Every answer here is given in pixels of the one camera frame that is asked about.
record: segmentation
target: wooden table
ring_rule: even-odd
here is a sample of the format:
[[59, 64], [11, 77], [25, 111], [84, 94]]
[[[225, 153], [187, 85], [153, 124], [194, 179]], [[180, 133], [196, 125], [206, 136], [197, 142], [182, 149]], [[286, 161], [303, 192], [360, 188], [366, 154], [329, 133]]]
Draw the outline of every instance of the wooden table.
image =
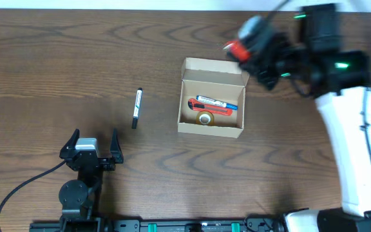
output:
[[[336, 164], [312, 100], [285, 81], [247, 85], [238, 139], [176, 131], [185, 57], [225, 59], [224, 42], [253, 12], [0, 10], [0, 203], [22, 181], [60, 163], [75, 128], [109, 155], [119, 130], [125, 163], [104, 177], [101, 211], [149, 218], [244, 217], [340, 206]], [[274, 24], [294, 35], [293, 12]], [[364, 23], [343, 17], [347, 48], [365, 49]], [[141, 118], [131, 129], [135, 92]], [[15, 194], [3, 231], [57, 220], [63, 166]]]

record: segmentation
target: red object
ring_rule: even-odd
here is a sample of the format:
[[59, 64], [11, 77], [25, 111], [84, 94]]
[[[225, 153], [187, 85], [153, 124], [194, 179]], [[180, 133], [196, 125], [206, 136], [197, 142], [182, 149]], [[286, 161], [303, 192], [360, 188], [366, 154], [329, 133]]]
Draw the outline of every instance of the red object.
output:
[[251, 54], [240, 41], [230, 41], [225, 44], [225, 47], [228, 47], [229, 51], [240, 61], [248, 61]]
[[196, 111], [208, 111], [210, 113], [216, 113], [221, 115], [230, 116], [233, 113], [232, 109], [227, 109], [219, 106], [213, 106], [210, 104], [204, 104], [196, 99], [188, 100], [188, 107]]

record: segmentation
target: green light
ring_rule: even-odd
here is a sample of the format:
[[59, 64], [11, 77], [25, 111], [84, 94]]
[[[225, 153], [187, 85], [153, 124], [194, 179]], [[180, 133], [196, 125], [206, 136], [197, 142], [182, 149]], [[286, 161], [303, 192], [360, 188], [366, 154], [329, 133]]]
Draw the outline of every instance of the green light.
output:
[[348, 63], [334, 63], [334, 66], [336, 68], [348, 68], [349, 64]]
[[301, 18], [304, 18], [304, 17], [306, 17], [305, 14], [294, 16], [295, 19], [301, 19]]

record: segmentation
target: blue marker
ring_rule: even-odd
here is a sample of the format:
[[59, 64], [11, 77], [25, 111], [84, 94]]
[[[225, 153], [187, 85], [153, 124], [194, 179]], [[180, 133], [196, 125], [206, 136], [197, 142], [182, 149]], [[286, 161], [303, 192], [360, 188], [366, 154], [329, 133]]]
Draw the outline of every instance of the blue marker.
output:
[[232, 110], [237, 110], [238, 109], [238, 106], [236, 106], [236, 105], [229, 104], [229, 103], [222, 102], [222, 101], [215, 100], [215, 99], [211, 99], [211, 98], [208, 98], [208, 97], [203, 97], [203, 96], [197, 95], [196, 99], [198, 101], [202, 102], [202, 103], [212, 104], [213, 106], [219, 106], [219, 107], [232, 109]]

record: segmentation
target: box lid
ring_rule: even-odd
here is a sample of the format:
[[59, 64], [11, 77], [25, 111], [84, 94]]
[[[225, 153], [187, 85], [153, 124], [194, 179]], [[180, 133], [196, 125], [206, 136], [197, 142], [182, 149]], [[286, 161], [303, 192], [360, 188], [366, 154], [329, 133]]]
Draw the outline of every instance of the box lid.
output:
[[236, 62], [216, 61], [187, 57], [184, 60], [182, 79], [245, 86], [249, 74], [243, 72]]

